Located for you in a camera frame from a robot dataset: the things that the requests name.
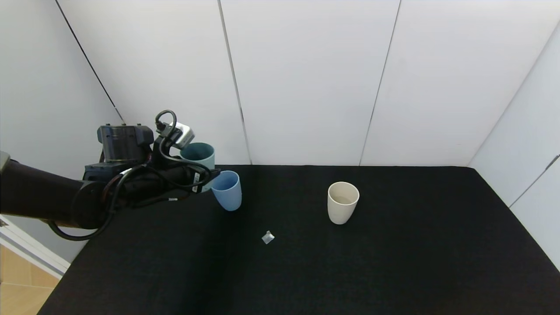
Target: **blue cup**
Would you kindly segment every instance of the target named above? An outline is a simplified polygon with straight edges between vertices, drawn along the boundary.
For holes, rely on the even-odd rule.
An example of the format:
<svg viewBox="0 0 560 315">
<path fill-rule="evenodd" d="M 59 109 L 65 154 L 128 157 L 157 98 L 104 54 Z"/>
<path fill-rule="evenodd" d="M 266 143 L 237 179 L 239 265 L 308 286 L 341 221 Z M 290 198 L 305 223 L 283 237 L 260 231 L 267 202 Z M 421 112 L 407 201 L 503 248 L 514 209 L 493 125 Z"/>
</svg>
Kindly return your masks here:
<svg viewBox="0 0 560 315">
<path fill-rule="evenodd" d="M 207 143 L 202 143 L 202 142 L 191 143 L 190 145 L 186 146 L 186 148 L 181 150 L 181 157 L 186 161 L 196 162 L 198 164 L 202 164 L 206 166 L 209 169 L 214 169 L 214 159 L 216 157 L 214 153 L 214 147 Z M 199 173 L 202 172 L 202 169 L 196 166 L 194 166 L 193 168 L 196 169 Z M 199 180 L 200 178 L 198 176 L 195 176 L 193 179 L 193 183 L 198 182 Z M 200 192 L 205 192 L 210 190 L 211 186 L 212 186 L 212 181 L 202 186 Z M 197 192 L 197 189 L 198 186 L 193 187 L 193 192 Z"/>
<path fill-rule="evenodd" d="M 212 192 L 227 211 L 235 211 L 241 206 L 241 182 L 239 175 L 232 170 L 223 170 L 214 179 Z"/>
</svg>

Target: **panel seam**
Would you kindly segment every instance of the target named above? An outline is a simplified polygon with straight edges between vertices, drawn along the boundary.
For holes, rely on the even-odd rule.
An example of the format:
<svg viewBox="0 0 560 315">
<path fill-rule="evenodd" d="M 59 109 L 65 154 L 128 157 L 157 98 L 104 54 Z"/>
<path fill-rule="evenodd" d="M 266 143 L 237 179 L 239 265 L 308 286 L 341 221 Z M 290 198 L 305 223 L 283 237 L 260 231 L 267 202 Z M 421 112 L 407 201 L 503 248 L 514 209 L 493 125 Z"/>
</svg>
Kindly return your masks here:
<svg viewBox="0 0 560 315">
<path fill-rule="evenodd" d="M 401 3 L 402 3 L 402 0 L 399 0 L 399 6 L 396 8 L 395 23 L 393 24 L 393 31 L 391 32 L 391 39 L 389 40 L 389 46 L 387 47 L 387 53 L 385 54 L 385 62 L 383 63 L 383 70 L 381 70 L 381 77 L 379 78 L 379 85 L 377 86 L 377 93 L 375 94 L 374 107 L 371 109 L 370 123 L 367 125 L 366 139 L 363 142 L 362 154 L 360 155 L 360 162 L 358 163 L 358 166 L 362 166 L 363 154 L 366 151 L 367 137 L 370 134 L 371 122 L 374 119 L 375 105 L 377 105 L 377 97 L 379 96 L 379 90 L 381 89 L 381 82 L 383 81 L 383 76 L 385 74 L 385 67 L 387 66 L 387 59 L 389 59 L 389 52 L 391 50 L 391 43 L 393 42 L 393 36 L 395 35 L 396 22 L 399 18 L 399 11 L 400 11 Z"/>
<path fill-rule="evenodd" d="M 82 44 L 80 44 L 80 41 L 78 40 L 78 37 L 76 36 L 76 33 L 74 33 L 74 30 L 72 29 L 72 27 L 70 25 L 70 22 L 66 18 L 66 14 L 64 14 L 64 11 L 62 10 L 62 7 L 60 6 L 60 3 L 58 3 L 58 0 L 54 0 L 54 2 L 56 2 L 57 6 L 58 6 L 58 10 L 62 14 L 62 17 L 64 17 L 64 20 L 66 21 L 66 25 L 68 25 L 68 28 L 70 29 L 70 32 L 72 32 L 72 36 L 74 36 L 74 40 L 76 40 L 76 43 L 80 47 L 80 50 L 82 51 L 83 56 L 86 58 L 87 63 L 90 65 L 91 71 L 93 71 L 95 77 L 97 78 L 97 81 L 101 85 L 101 88 L 103 88 L 103 91 L 105 92 L 105 95 L 107 95 L 107 98 L 111 102 L 111 105 L 113 105 L 113 108 L 115 109 L 115 111 L 116 111 L 117 115 L 119 116 L 120 120 L 123 123 L 125 123 L 123 116 L 119 112 L 119 109 L 116 108 L 115 103 L 113 102 L 111 96 L 109 96 L 109 93 L 107 92 L 107 89 L 103 85 L 103 82 L 101 82 L 101 79 L 99 78 L 99 75 L 97 75 L 97 72 L 95 71 L 93 65 L 91 64 L 90 59 L 87 57 L 86 52 L 84 51 L 84 49 L 82 47 Z"/>
<path fill-rule="evenodd" d="M 245 127 L 245 117 L 243 116 L 243 108 L 241 107 L 241 98 L 239 97 L 239 88 L 237 87 L 237 78 L 235 76 L 234 61 L 231 57 L 230 41 L 227 37 L 226 21 L 223 18 L 222 1 L 217 0 L 218 9 L 220 10 L 220 19 L 222 20 L 223 38 L 226 41 L 227 57 L 230 61 L 231 76 L 234 79 L 235 96 L 237 97 L 237 106 L 239 107 L 239 115 L 241 116 L 241 125 L 243 126 L 243 135 L 245 136 L 245 146 L 247 148 L 247 155 L 249 156 L 250 165 L 253 164 L 251 158 L 251 150 L 249 150 L 249 138 L 247 136 L 247 128 Z"/>
</svg>

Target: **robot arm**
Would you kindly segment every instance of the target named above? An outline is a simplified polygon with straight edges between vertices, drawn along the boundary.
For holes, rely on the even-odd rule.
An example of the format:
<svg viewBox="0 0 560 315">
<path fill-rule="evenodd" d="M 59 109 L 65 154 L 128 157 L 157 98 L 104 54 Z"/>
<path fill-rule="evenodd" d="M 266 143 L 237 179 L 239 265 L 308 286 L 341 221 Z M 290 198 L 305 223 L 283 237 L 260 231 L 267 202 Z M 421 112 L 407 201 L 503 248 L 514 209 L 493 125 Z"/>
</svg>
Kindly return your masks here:
<svg viewBox="0 0 560 315">
<path fill-rule="evenodd" d="M 159 120 L 166 113 L 173 116 L 171 124 Z M 41 219 L 63 238 L 85 240 L 102 233 L 122 207 L 167 200 L 160 196 L 175 189 L 184 191 L 184 198 L 219 175 L 219 169 L 169 155 L 171 146 L 183 149 L 194 138 L 188 126 L 177 122 L 175 113 L 164 110 L 158 114 L 156 126 L 159 136 L 155 142 L 146 126 L 99 127 L 102 158 L 85 166 L 82 180 L 31 168 L 2 152 L 1 212 Z M 97 231 L 74 237 L 58 225 Z"/>
</svg>

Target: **teal cup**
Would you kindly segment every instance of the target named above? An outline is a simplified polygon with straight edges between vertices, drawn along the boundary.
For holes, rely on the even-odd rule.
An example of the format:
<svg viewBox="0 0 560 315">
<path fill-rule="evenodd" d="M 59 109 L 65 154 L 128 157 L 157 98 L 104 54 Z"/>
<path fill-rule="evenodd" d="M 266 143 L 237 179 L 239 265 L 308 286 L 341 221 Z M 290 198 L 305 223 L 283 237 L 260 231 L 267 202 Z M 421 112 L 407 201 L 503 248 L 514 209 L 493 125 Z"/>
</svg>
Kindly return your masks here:
<svg viewBox="0 0 560 315">
<path fill-rule="evenodd" d="M 188 162 L 195 162 L 198 164 L 202 164 L 209 169 L 214 169 L 214 147 L 202 142 L 195 142 L 191 143 L 186 148 L 181 150 L 181 158 Z M 196 166 L 193 166 L 195 170 L 199 173 L 202 173 L 202 169 Z M 194 176 L 193 183 L 200 180 L 199 176 Z M 202 186 L 201 192 L 209 191 L 212 188 L 211 180 L 208 184 Z M 197 192 L 198 186 L 193 187 L 193 192 Z"/>
</svg>

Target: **black cable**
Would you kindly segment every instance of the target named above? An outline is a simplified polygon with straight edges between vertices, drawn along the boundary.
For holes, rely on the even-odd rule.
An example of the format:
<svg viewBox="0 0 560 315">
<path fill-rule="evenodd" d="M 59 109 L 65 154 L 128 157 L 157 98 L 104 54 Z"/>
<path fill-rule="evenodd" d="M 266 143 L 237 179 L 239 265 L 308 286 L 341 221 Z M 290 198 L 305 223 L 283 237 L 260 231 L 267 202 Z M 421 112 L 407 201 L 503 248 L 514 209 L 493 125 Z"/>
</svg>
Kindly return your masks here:
<svg viewBox="0 0 560 315">
<path fill-rule="evenodd" d="M 155 120 L 156 120 L 156 126 L 157 126 L 157 128 L 158 128 L 158 129 L 161 129 L 160 127 L 163 126 L 163 123 L 160 121 L 160 118 L 161 118 L 163 115 L 165 115 L 165 114 L 171 114 L 171 116 L 173 116 L 173 122 L 171 123 L 171 127 L 172 127 L 172 128 L 171 128 L 171 131 L 175 130 L 175 128 L 176 128 L 176 126 L 177 126 L 177 115 L 175 114 L 175 112 L 173 112 L 173 111 L 170 110 L 170 109 L 162 110 L 158 115 L 156 115 L 156 119 L 155 119 Z M 167 159 L 167 160 L 170 160 L 170 161 L 175 161 L 175 162 L 180 162 L 180 163 L 186 164 L 187 166 L 191 166 L 191 165 L 198 166 L 198 167 L 200 167 L 200 168 L 202 168 L 202 169 L 204 170 L 204 173 L 206 173 L 207 176 L 205 176 L 205 179 L 204 179 L 204 180 L 199 181 L 199 182 L 196 182 L 196 183 L 193 183 L 193 184 L 190 184 L 190 185 L 181 185 L 181 184 L 177 184 L 177 183 L 174 183 L 174 182 L 168 180 L 167 178 L 165 178 L 165 180 L 166 180 L 168 183 L 171 183 L 172 185 L 177 186 L 177 187 L 180 187 L 180 188 L 192 188 L 192 187 L 195 187 L 195 186 L 206 185 L 206 184 L 208 184 L 208 183 L 210 182 L 209 179 L 210 179 L 210 177 L 212 176 L 212 173 L 211 173 L 211 171 L 210 171 L 210 169 L 209 169 L 208 167 L 206 167 L 205 165 L 202 165 L 202 164 L 200 164 L 200 163 L 191 162 L 191 161 L 185 161 L 185 160 L 182 160 L 182 159 L 176 159 L 176 158 L 171 157 L 171 156 L 169 156 L 169 155 L 167 155 L 167 154 L 164 153 L 163 147 L 165 146 L 165 143 L 166 143 L 167 141 L 170 140 L 170 138 L 171 138 L 171 132 L 168 133 L 168 134 L 164 137 L 164 139 L 161 141 L 161 143 L 160 143 L 160 145 L 159 145 L 159 151 L 160 151 L 161 156 L 163 156 L 164 159 Z"/>
<path fill-rule="evenodd" d="M 144 168 L 144 165 L 136 165 L 135 167 L 131 168 L 128 172 L 126 172 L 121 179 L 119 180 L 119 183 L 116 185 L 115 188 L 115 192 L 113 193 L 113 198 L 111 199 L 111 202 L 109 203 L 109 206 L 107 208 L 108 211 L 108 215 L 107 218 L 105 219 L 105 222 L 103 222 L 103 225 L 101 227 L 99 227 L 97 229 L 97 231 L 88 234 L 88 235 L 84 235 L 84 236 L 75 236 L 75 235 L 69 235 L 66 234 L 65 232 L 63 232 L 58 225 L 56 224 L 55 221 L 53 220 L 49 220 L 47 223 L 50 227 L 50 229 L 56 233 L 56 235 L 67 239 L 67 240 L 74 240 L 74 241 L 80 241 L 80 240 L 88 240 L 88 239 L 92 239 L 96 236 L 98 236 L 99 234 L 101 234 L 106 228 L 107 226 L 109 226 L 109 223 L 112 221 L 113 216 L 115 214 L 115 205 L 116 205 L 116 201 L 119 197 L 119 192 L 121 187 L 124 185 L 124 183 L 126 182 L 126 180 L 128 178 L 130 178 L 130 176 L 132 176 L 133 173 L 135 173 L 136 171 L 140 170 Z"/>
</svg>

